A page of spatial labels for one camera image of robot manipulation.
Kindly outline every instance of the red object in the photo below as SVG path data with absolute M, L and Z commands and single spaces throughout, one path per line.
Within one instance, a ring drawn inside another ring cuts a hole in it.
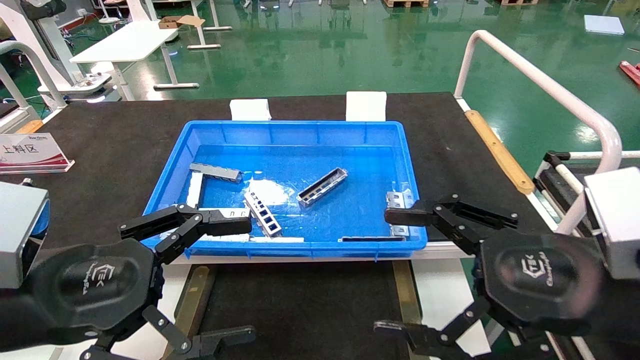
M 630 78 L 633 80 L 636 85 L 640 88 L 640 64 L 637 64 L 635 67 L 627 61 L 620 62 L 620 68 L 624 71 Z

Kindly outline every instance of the white machine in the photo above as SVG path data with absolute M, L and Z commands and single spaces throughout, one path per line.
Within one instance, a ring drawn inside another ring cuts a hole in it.
M 16 40 L 32 48 L 56 88 L 71 101 L 115 101 L 120 95 L 105 84 L 109 74 L 85 74 L 77 64 L 70 63 L 72 54 L 52 16 L 66 10 L 62 0 L 0 0 L 0 18 L 4 20 Z M 43 76 L 36 69 L 42 81 Z M 51 91 L 42 85 L 40 95 L 50 108 L 56 102 Z

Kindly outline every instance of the black work table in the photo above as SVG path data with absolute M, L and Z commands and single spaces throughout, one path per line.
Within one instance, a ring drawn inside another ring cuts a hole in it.
M 271 98 L 269 109 L 275 120 L 344 120 L 346 98 Z M 52 133 L 76 164 L 66 174 L 30 176 L 51 197 L 51 226 L 44 248 L 117 241 L 116 224 L 141 215 L 184 124 L 230 118 L 228 99 L 71 104 L 39 132 Z M 463 199 L 517 212 L 525 233 L 549 231 L 503 174 L 450 93 L 389 94 L 387 119 L 404 126 L 421 199 L 458 193 Z M 18 183 L 23 177 L 1 176 L 0 181 Z M 438 239 L 432 232 L 429 236 L 430 241 Z M 229 353 L 228 359 L 407 358 L 404 345 L 371 334 L 372 319 L 399 320 L 389 262 L 236 264 L 218 271 L 212 308 L 202 326 L 211 330 L 233 326 L 236 320 L 244 323 L 235 325 L 260 323 L 259 332 L 269 340 L 257 340 L 253 351 L 242 348 Z M 318 288 L 323 281 L 336 286 Z M 265 283 L 272 289 L 268 293 Z M 249 291 L 258 285 L 264 291 Z M 341 286 L 349 289 L 338 291 Z M 234 306 L 238 298 L 243 306 Z M 284 305 L 274 308 L 276 303 Z M 282 313 L 273 311 L 294 306 L 300 308 L 290 319 L 314 324 L 303 326 L 294 320 L 274 324 Z M 339 341 L 339 331 L 351 333 L 348 342 Z

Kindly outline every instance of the cardboard box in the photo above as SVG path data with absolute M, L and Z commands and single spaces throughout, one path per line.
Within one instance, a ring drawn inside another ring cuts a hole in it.
M 191 25 L 199 28 L 204 24 L 204 19 L 193 15 L 185 16 L 165 16 L 158 22 L 158 28 L 161 29 L 177 29 L 181 25 Z

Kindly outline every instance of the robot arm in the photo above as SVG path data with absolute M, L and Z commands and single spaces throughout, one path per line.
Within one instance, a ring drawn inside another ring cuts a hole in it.
M 442 330 L 385 320 L 374 324 L 376 332 L 400 336 L 415 354 L 443 360 L 546 359 L 554 354 L 545 331 L 637 342 L 638 316 L 621 305 L 637 304 L 640 286 L 636 280 L 611 277 L 595 239 L 522 234 L 516 230 L 517 214 L 488 211 L 456 194 L 429 210 L 423 202 L 411 209 L 388 208 L 385 220 L 393 225 L 433 225 L 461 250 L 475 255 L 479 298 Z M 480 238 L 458 217 L 497 231 Z M 456 340 L 484 314 L 516 333 L 523 345 L 506 354 L 465 353 Z
M 176 227 L 155 252 L 140 243 Z M 204 234 L 246 234 L 251 228 L 249 218 L 225 218 L 217 210 L 180 204 L 121 224 L 120 242 L 45 250 L 18 289 L 0 290 L 0 352 L 97 338 L 83 354 L 86 359 L 122 359 L 109 353 L 113 344 L 147 322 L 169 341 L 177 359 L 215 356 L 224 344 L 252 341 L 251 326 L 189 340 L 156 308 L 164 284 L 162 264 Z

